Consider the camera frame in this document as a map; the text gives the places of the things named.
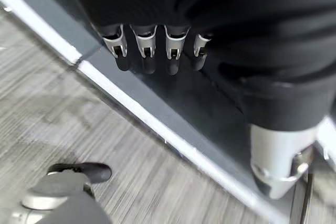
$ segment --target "gray carpet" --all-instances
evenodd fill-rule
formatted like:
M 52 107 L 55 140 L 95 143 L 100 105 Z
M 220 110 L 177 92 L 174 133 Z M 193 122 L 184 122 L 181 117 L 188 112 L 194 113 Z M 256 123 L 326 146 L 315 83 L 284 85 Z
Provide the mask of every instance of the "gray carpet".
M 123 109 L 104 103 L 10 14 L 0 12 L 0 28 L 0 223 L 59 161 L 113 168 L 111 180 L 94 187 L 113 223 L 266 223 Z M 318 220 L 326 208 L 314 204 Z

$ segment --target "dark gray panel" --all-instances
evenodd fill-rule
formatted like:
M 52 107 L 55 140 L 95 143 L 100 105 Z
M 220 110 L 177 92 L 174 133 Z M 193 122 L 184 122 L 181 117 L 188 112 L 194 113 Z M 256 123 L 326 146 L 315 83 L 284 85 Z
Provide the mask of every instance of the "dark gray panel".
M 195 146 L 223 170 L 245 184 L 261 200 L 290 215 L 293 190 L 281 200 L 270 200 L 256 188 L 249 159 L 248 128 L 232 101 L 209 79 L 190 68 L 184 57 L 176 76 L 168 76 L 164 66 L 163 30 L 157 31 L 156 72 L 142 74 L 141 56 L 131 31 L 126 30 L 131 71 L 120 71 L 111 54 L 102 50 L 88 60 L 121 90 L 139 102 L 180 137 Z
M 70 15 L 67 13 L 66 9 L 62 8 L 54 0 L 24 1 L 82 54 L 89 52 L 99 44 L 97 40 L 92 39 L 92 36 L 86 32 L 86 29 L 84 28 L 85 22 L 83 21 L 84 17 L 80 15 L 80 10 L 78 8 L 72 7 L 71 10 L 76 9 L 77 11 Z M 71 5 L 71 3 L 74 3 L 74 1 L 69 0 L 64 3 L 64 5 Z M 82 24 L 79 24 L 74 17 L 77 19 L 82 17 Z

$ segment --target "white edge trim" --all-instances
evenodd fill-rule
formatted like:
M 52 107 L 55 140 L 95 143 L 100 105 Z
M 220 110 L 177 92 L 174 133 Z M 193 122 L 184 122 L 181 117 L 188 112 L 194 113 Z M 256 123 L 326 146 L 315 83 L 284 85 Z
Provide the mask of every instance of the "white edge trim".
M 183 156 L 195 164 L 200 170 L 206 173 L 214 181 L 220 184 L 225 190 L 235 196 L 247 207 L 251 208 L 260 216 L 277 223 L 288 223 L 289 217 L 279 215 L 279 212 L 260 202 L 260 199 L 251 193 L 250 189 L 236 180 L 232 175 L 222 170 L 210 159 L 203 155 L 198 149 L 178 136 L 175 132 L 161 123 L 156 117 L 150 114 L 138 102 L 134 101 L 125 92 L 118 88 L 106 76 L 98 71 L 88 61 L 83 61 L 78 70 L 87 78 L 98 85 L 102 90 L 120 102 L 125 108 L 132 112 L 138 119 L 148 125 L 153 131 L 159 134 L 165 141 L 176 148 Z
M 317 141 L 323 148 L 321 154 L 328 162 L 336 164 L 336 126 L 330 116 L 326 116 L 318 127 Z
M 38 34 L 45 42 L 60 53 L 67 61 L 74 64 L 82 54 L 68 41 L 63 39 L 45 22 L 24 0 L 0 0 L 6 7 Z

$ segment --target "robotic hand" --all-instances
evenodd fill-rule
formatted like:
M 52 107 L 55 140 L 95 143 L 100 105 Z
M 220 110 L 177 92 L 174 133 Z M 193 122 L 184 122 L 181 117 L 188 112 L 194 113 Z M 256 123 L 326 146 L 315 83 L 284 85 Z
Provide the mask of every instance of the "robotic hand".
M 103 183 L 111 175 L 110 167 L 100 163 L 55 164 L 26 191 L 9 224 L 109 224 L 91 185 Z

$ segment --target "black rubber tip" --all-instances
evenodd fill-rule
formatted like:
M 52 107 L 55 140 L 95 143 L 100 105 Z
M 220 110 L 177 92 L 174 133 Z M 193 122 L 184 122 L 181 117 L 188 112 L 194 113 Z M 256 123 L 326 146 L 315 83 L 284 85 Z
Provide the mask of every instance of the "black rubber tip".
M 142 58 L 142 68 L 143 68 L 143 71 L 147 74 L 154 73 L 156 69 L 155 56 Z
M 172 58 L 171 60 L 167 59 L 166 69 L 167 73 L 170 76 L 174 76 L 177 74 L 177 72 L 179 71 L 179 66 L 180 66 L 180 60 L 176 60 L 175 58 Z
M 120 56 L 116 60 L 117 66 L 121 71 L 127 71 L 130 69 L 131 62 L 129 57 Z
M 112 176 L 112 169 L 103 163 L 54 164 L 48 168 L 47 173 L 60 173 L 64 170 L 72 170 L 75 173 L 84 173 L 92 184 L 106 182 Z
M 196 70 L 196 71 L 201 70 L 202 67 L 204 66 L 205 59 L 206 59 L 206 56 L 193 57 L 193 58 L 190 60 L 191 67 L 192 67 L 194 70 Z

